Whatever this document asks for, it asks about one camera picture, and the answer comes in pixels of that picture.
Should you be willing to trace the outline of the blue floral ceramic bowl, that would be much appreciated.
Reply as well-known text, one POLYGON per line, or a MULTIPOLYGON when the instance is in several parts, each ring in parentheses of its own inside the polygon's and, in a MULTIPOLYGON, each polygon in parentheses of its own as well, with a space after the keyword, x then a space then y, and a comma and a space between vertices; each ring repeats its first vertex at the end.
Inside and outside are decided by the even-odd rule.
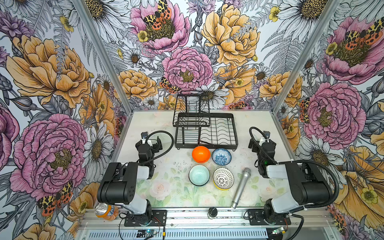
POLYGON ((219 166, 226 166, 232 161, 232 155, 227 149, 219 148, 212 152, 212 160, 219 166))

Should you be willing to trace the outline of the orange plastic bowl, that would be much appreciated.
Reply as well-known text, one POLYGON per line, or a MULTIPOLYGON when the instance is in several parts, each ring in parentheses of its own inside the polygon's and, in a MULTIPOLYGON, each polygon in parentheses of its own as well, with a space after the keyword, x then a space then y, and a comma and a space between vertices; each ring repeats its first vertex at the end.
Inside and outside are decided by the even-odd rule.
POLYGON ((204 146, 198 146, 193 149, 192 158, 199 164, 206 163, 211 158, 211 152, 204 146))

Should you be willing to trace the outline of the mint green ceramic bowl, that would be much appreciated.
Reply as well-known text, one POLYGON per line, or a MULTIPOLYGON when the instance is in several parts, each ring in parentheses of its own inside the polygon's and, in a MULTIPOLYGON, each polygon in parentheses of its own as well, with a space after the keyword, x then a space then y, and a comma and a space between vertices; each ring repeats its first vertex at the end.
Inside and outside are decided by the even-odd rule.
POLYGON ((204 165, 193 166, 189 171, 189 180, 197 187, 204 186, 208 183, 209 179, 210 172, 204 165))

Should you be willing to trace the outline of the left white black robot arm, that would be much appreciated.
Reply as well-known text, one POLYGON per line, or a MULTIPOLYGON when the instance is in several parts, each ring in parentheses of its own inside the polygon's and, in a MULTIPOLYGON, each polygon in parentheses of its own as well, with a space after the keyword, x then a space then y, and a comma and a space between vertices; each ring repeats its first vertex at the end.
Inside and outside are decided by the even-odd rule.
POLYGON ((98 218, 114 220, 119 209, 126 210, 125 225, 148 226, 153 221, 149 200, 136 194, 138 180, 150 180, 155 172, 155 154, 163 149, 160 138, 151 139, 147 132, 135 145, 139 160, 126 164, 110 163, 97 191, 95 214, 98 218))

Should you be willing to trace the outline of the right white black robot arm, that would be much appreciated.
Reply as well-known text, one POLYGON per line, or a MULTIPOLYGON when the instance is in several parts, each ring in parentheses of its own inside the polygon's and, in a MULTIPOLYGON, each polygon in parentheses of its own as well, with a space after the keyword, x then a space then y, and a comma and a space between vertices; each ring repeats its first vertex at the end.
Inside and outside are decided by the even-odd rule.
POLYGON ((289 188, 283 195, 265 202, 263 219, 274 224, 277 219, 296 212, 322 208, 332 204, 339 195, 340 184, 324 164, 312 160, 277 162, 274 159, 276 143, 256 127, 250 127, 249 148, 257 153, 255 167, 265 179, 287 180, 289 188))

